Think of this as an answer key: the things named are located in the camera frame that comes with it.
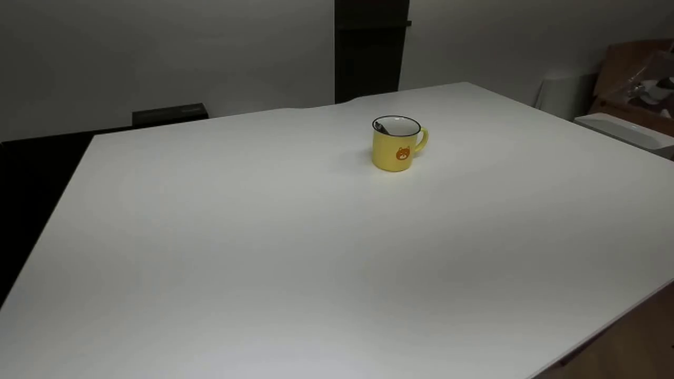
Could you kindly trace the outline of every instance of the yellow mug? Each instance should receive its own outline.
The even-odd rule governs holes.
[[[382,116],[372,121],[372,163],[382,170],[403,171],[410,168],[414,154],[426,147],[428,130],[404,116]],[[423,132],[417,144],[417,135]]]

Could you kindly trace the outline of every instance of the cartoon bear face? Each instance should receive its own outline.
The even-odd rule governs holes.
[[[404,161],[408,156],[410,156],[410,146],[407,146],[406,148],[399,148],[398,152],[396,153],[396,158],[400,161]]]

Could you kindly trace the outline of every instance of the table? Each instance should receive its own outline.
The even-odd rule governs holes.
[[[0,376],[526,378],[672,279],[672,214],[672,162],[466,83],[96,136]]]

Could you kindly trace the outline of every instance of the white container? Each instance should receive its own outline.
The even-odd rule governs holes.
[[[671,158],[674,155],[674,138],[619,119],[606,113],[577,117],[578,125],[615,138],[653,154]]]

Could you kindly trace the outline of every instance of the black rim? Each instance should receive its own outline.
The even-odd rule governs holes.
[[[377,120],[385,119],[385,118],[388,118],[388,117],[399,117],[401,119],[410,120],[411,122],[416,123],[416,125],[418,127],[418,130],[416,132],[412,133],[412,134],[406,134],[405,136],[392,136],[391,134],[381,133],[381,131],[378,130],[377,127],[375,127],[375,123],[377,123]],[[419,134],[419,132],[421,132],[421,124],[417,120],[411,119],[410,117],[407,117],[407,116],[386,115],[386,116],[381,116],[381,117],[377,117],[376,119],[374,119],[374,121],[372,121],[372,129],[374,129],[375,132],[377,132],[377,133],[381,133],[381,134],[383,134],[385,136],[389,136],[389,137],[411,137],[411,136],[414,136],[416,134]]]

